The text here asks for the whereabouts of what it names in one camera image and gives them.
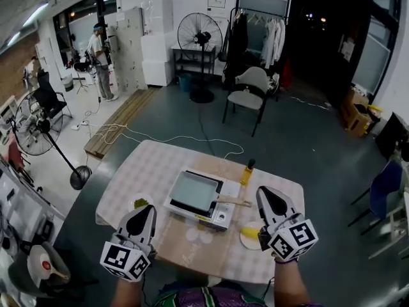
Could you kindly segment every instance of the white chair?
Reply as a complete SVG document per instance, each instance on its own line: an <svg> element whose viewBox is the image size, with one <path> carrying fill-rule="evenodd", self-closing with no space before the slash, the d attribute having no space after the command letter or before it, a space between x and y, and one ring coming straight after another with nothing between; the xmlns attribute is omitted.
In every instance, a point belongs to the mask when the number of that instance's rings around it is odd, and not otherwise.
<svg viewBox="0 0 409 307"><path fill-rule="evenodd" d="M257 125L261 122L264 108L270 89L266 72L259 67L250 67L242 75L236 76L233 92L229 90L229 95L224 108L223 123L226 120L229 102L233 103L233 112L236 112L236 105L258 110L258 118L254 127L252 137L256 132Z"/></svg>

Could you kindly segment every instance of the desk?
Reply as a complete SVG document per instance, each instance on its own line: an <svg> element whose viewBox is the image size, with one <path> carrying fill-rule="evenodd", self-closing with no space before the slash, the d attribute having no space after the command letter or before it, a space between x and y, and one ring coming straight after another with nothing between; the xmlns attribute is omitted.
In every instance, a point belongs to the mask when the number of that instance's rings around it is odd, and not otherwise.
<svg viewBox="0 0 409 307"><path fill-rule="evenodd" d="M270 251L251 251L240 242L240 228L260 220L256 190L268 185L293 199L304 213L302 186L255 169L240 197L253 202L252 208L236 206L226 232L188 221L170 213L163 203L182 166L239 182L244 165L154 141L143 141L125 160L96 208L96 222L117 228L128 212L128 204L139 192L148 193L157 209L157 226L152 244L158 257L197 272L248 283L267 283L274 275Z"/></svg>

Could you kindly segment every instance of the colorful shirt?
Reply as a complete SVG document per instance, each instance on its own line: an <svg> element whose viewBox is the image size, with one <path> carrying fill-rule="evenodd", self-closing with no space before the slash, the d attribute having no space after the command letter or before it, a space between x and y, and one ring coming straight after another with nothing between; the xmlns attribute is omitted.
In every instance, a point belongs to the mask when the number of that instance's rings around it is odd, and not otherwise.
<svg viewBox="0 0 409 307"><path fill-rule="evenodd" d="M190 288L165 292L158 297L154 307L260 307L266 306L262 299L247 292L231 288Z"/></svg>

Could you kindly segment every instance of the doorway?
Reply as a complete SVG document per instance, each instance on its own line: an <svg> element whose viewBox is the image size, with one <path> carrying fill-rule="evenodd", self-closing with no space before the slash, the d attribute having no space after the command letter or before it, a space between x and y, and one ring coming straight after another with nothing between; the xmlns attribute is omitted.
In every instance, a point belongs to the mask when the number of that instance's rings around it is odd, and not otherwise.
<svg viewBox="0 0 409 307"><path fill-rule="evenodd" d="M293 0L290 61L297 90L338 107L362 54L371 13L363 0Z"/></svg>

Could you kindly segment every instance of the tripod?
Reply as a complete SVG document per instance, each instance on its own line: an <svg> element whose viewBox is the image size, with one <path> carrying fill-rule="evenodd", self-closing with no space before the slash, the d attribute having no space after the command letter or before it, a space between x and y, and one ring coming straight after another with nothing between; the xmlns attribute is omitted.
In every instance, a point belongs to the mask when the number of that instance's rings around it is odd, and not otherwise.
<svg viewBox="0 0 409 307"><path fill-rule="evenodd" d="M88 85L84 85L84 84L81 82L81 78L80 78L78 72L77 72L77 75L78 75L78 80L79 80L79 84L80 84L80 86L79 86L79 88L78 88L78 90L77 90L77 94L78 94L79 90L81 90L81 88L83 88L84 91L85 91L86 93L88 93L88 91L87 91L87 89L86 89L86 88L88 87Z"/></svg>

